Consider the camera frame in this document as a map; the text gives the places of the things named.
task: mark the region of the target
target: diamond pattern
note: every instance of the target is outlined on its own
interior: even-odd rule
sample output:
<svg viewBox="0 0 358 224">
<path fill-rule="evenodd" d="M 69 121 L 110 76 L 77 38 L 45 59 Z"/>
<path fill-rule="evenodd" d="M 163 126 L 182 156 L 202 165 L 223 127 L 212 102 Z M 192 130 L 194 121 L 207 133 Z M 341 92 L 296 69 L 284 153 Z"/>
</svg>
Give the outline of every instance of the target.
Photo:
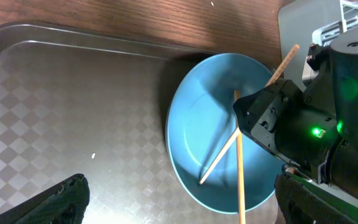
<svg viewBox="0 0 358 224">
<path fill-rule="evenodd" d="M 39 44 L 15 50 L 26 54 L 0 61 L 0 214 L 83 173 L 91 189 L 84 223 L 238 222 L 196 203 L 174 174 L 156 97 L 167 60 Z M 169 75 L 182 77 L 194 64 L 173 66 Z"/>
</svg>

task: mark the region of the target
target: blue plate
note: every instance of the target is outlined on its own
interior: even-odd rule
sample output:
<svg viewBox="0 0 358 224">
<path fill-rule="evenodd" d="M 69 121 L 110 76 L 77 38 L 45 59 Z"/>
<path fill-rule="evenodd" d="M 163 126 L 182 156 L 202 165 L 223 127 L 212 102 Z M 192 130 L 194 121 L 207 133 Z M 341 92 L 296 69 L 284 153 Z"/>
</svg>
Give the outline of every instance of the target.
<svg viewBox="0 0 358 224">
<path fill-rule="evenodd" d="M 234 90 L 242 96 L 264 87 L 272 76 L 258 61 L 240 54 L 219 54 L 199 63 L 180 84 L 167 120 L 167 146 L 187 192 L 206 208 L 238 213 L 236 143 L 203 185 L 201 176 L 236 127 Z M 283 162 L 243 136 L 247 211 L 274 193 Z"/>
</svg>

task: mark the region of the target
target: tray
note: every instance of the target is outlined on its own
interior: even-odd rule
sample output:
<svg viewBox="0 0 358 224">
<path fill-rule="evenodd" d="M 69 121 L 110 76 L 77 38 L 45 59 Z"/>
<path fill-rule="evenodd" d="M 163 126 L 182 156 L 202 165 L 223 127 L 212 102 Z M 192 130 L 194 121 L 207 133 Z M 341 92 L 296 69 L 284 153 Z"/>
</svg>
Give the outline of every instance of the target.
<svg viewBox="0 0 358 224">
<path fill-rule="evenodd" d="M 213 55 L 36 22 L 0 26 L 0 214 L 82 173 L 83 223 L 237 223 L 199 205 L 167 156 L 183 77 Z M 247 222 L 274 223 L 272 197 Z"/>
</svg>

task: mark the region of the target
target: glowing green indicator light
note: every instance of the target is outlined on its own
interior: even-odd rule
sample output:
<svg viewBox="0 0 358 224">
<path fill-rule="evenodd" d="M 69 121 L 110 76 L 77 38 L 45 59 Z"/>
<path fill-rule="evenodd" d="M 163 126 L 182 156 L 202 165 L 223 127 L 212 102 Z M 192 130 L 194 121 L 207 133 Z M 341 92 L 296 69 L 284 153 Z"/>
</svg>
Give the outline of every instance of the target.
<svg viewBox="0 0 358 224">
<path fill-rule="evenodd" d="M 317 138 L 322 138 L 323 135 L 326 133 L 326 130 L 321 129 L 321 128 L 313 128 L 311 130 L 311 133 L 316 136 Z"/>
<path fill-rule="evenodd" d="M 338 122 L 338 124 L 336 125 L 336 129 L 338 130 L 339 133 L 342 132 L 342 127 L 343 127 L 342 121 Z"/>
</svg>

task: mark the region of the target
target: wooden surface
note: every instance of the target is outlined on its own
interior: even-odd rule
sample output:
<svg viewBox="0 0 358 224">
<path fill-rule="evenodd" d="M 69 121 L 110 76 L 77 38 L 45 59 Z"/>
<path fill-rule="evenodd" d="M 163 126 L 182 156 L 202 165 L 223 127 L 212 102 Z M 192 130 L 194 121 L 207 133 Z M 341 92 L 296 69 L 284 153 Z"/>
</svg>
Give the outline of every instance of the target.
<svg viewBox="0 0 358 224">
<path fill-rule="evenodd" d="M 0 24 L 42 21 L 281 62 L 277 12 L 293 0 L 0 0 Z"/>
</svg>

